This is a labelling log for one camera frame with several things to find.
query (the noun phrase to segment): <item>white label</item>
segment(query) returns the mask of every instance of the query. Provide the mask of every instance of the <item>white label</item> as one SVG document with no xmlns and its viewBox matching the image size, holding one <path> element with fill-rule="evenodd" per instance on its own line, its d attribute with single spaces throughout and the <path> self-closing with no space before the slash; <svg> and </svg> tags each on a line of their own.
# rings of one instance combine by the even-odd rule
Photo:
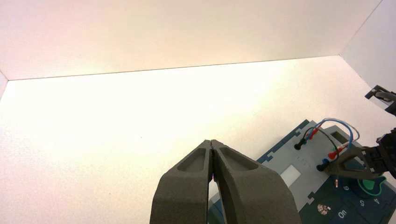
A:
<svg viewBox="0 0 396 224">
<path fill-rule="evenodd" d="M 283 179 L 287 187 L 290 187 L 300 175 L 301 173 L 293 165 L 290 165 L 289 167 L 287 167 L 287 169 L 285 169 L 285 171 L 283 171 L 283 173 L 281 174 L 281 178 Z"/>
</svg>

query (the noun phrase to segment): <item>wire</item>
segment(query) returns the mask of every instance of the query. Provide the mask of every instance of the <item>wire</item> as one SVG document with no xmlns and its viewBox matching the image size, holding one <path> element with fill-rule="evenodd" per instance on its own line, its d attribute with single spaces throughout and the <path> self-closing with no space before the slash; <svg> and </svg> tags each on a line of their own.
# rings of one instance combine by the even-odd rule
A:
<svg viewBox="0 0 396 224">
<path fill-rule="evenodd" d="M 304 137 L 307 135 L 308 131 L 311 130 L 311 129 L 313 129 L 313 128 L 315 128 L 315 127 L 310 127 L 310 128 L 308 128 L 308 129 L 305 131 L 305 133 L 304 133 Z M 338 157 L 339 157 L 339 152 L 338 152 L 337 146 L 335 145 L 334 141 L 330 138 L 330 136 L 326 134 L 326 132 L 320 130 L 319 128 L 318 128 L 318 131 L 320 131 L 322 134 L 324 134 L 324 135 L 326 136 L 326 138 L 327 138 L 327 139 L 332 143 L 332 145 L 334 146 L 334 149 L 335 149 L 335 151 L 337 152 L 337 157 L 336 157 L 333 161 L 331 161 L 331 162 L 336 161 L 336 160 L 338 159 Z"/>
<path fill-rule="evenodd" d="M 358 139 L 360 139 L 360 133 L 359 133 L 359 131 L 358 131 L 354 126 L 352 126 L 351 124 L 349 124 L 349 123 L 347 123 L 347 122 L 345 122 L 345 121 L 343 121 L 343 120 L 340 120 L 340 119 L 335 119 L 335 120 L 339 120 L 339 121 L 341 121 L 341 122 L 344 122 L 345 124 L 349 125 L 353 130 L 355 130 L 355 132 L 356 132 L 356 134 L 358 135 L 358 137 L 357 137 L 356 139 L 354 139 L 353 141 L 357 141 Z"/>
<path fill-rule="evenodd" d="M 352 145 L 352 142 L 353 142 L 353 139 L 354 139 L 354 133 L 352 132 L 350 126 L 349 126 L 347 123 L 345 123 L 344 121 L 342 121 L 342 120 L 335 119 L 335 118 L 326 118 L 326 119 L 323 119 L 322 121 L 320 121 L 319 123 L 317 123 L 317 124 L 314 126 L 314 128 L 319 128 L 319 127 L 320 127 L 323 123 L 325 123 L 326 121 L 338 122 L 338 123 L 342 124 L 343 126 L 345 126 L 345 127 L 349 130 L 348 149 L 350 149 L 350 147 L 351 147 L 351 145 Z M 308 137 L 306 137 L 306 140 L 308 140 L 309 138 L 311 138 L 312 134 L 313 134 L 313 130 L 310 132 L 310 134 L 308 135 Z"/>
</svg>

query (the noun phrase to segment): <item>red connector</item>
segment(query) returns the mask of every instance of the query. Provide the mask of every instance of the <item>red connector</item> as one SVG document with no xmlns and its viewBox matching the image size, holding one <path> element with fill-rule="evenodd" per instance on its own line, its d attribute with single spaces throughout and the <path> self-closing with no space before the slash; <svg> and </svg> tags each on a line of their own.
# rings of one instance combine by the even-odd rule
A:
<svg viewBox="0 0 396 224">
<path fill-rule="evenodd" d="M 319 131 L 319 129 L 317 129 L 317 128 L 314 128 L 314 129 L 313 129 L 312 134 L 311 134 L 311 136 L 310 136 L 310 140 L 312 140 L 313 136 L 314 136 L 318 131 Z"/>
<path fill-rule="evenodd" d="M 338 148 L 337 148 L 338 153 L 342 152 L 342 150 L 344 150 L 344 148 L 345 148 L 345 146 L 340 146 L 340 147 L 338 147 Z M 334 160 L 335 157 L 337 156 L 337 152 L 331 152 L 331 153 L 328 154 L 328 156 L 329 156 L 329 158 L 330 158 L 331 160 Z"/>
</svg>

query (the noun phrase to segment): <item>blue wire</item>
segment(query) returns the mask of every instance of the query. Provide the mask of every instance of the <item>blue wire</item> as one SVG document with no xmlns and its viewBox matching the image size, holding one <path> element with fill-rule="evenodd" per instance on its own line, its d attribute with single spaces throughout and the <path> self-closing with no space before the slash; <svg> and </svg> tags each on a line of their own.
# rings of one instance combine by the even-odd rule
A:
<svg viewBox="0 0 396 224">
<path fill-rule="evenodd" d="M 351 147 L 352 141 L 353 141 L 353 139 L 354 139 L 354 133 L 352 132 L 352 130 L 351 130 L 351 128 L 349 127 L 349 125 L 347 125 L 347 124 L 346 124 L 344 121 L 342 121 L 342 120 L 330 118 L 330 119 L 323 119 L 323 120 L 320 121 L 318 124 L 316 124 L 314 127 L 315 127 L 315 128 L 318 128 L 320 125 L 322 125 L 322 124 L 325 123 L 326 121 L 334 121 L 334 122 L 340 123 L 340 124 L 342 124 L 343 126 L 345 126 L 345 127 L 349 130 L 349 142 L 348 142 L 348 148 L 347 148 L 347 150 L 348 150 L 348 149 Z M 306 140 L 308 140 L 308 139 L 312 136 L 313 130 L 315 130 L 315 128 L 313 128 L 312 131 L 310 132 L 310 134 L 308 135 L 308 137 L 305 138 Z"/>
</svg>

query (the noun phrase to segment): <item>dark gray gripper finger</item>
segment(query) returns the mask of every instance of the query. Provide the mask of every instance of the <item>dark gray gripper finger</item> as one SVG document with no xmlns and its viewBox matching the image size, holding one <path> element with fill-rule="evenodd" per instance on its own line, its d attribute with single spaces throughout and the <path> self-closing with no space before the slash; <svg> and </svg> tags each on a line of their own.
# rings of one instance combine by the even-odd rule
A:
<svg viewBox="0 0 396 224">
<path fill-rule="evenodd" d="M 150 224 L 206 224 L 211 180 L 211 143 L 205 140 L 161 177 Z"/>
<path fill-rule="evenodd" d="M 300 224 L 293 195 L 275 171 L 211 141 L 214 179 L 227 224 Z"/>
</svg>

